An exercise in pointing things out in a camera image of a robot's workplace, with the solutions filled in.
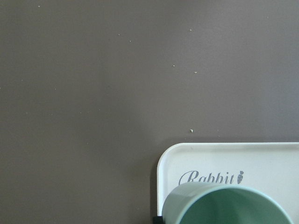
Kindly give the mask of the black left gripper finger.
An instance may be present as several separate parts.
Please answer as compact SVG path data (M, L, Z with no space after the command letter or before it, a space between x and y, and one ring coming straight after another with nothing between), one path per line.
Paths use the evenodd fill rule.
M152 218L153 224L164 224L164 220L162 216L155 216Z

